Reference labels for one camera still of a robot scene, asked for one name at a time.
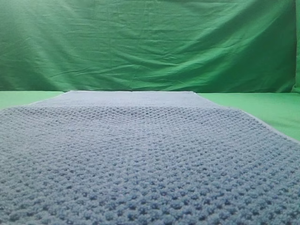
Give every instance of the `gray crochet blanket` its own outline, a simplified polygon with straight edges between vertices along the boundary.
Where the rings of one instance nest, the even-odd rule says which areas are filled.
[[[298,225],[300,144],[192,92],[4,109],[0,224]]]

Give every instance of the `green fabric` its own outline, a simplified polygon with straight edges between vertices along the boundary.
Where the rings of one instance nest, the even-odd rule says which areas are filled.
[[[62,94],[60,91],[0,91],[0,109],[27,105]]]
[[[290,92],[294,0],[3,0],[0,90]]]
[[[0,109],[52,98],[62,92],[0,91]],[[282,133],[300,141],[300,94],[234,93],[199,94],[217,104],[242,109]]]
[[[244,110],[278,131],[300,141],[300,94],[298,93],[200,95],[217,104]]]
[[[296,0],[296,18],[297,18],[297,68],[296,68],[296,84],[293,88],[294,92],[300,93],[300,0]]]

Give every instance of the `green screen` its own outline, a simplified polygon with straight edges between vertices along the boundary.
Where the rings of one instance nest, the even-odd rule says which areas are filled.
[[[0,90],[295,84],[294,0],[3,0],[0,21]]]
[[[293,91],[300,93],[300,0],[296,0],[297,9],[297,68],[296,68],[296,84]]]

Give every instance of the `green table surface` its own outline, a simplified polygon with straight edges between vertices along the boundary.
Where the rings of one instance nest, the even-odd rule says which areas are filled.
[[[0,91],[0,109],[55,97],[59,91]],[[217,104],[242,109],[278,131],[300,141],[300,94],[209,93],[199,94]]]

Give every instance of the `blue knitted blanket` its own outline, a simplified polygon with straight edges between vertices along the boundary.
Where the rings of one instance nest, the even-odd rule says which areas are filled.
[[[298,225],[300,144],[192,92],[4,109],[0,224]]]

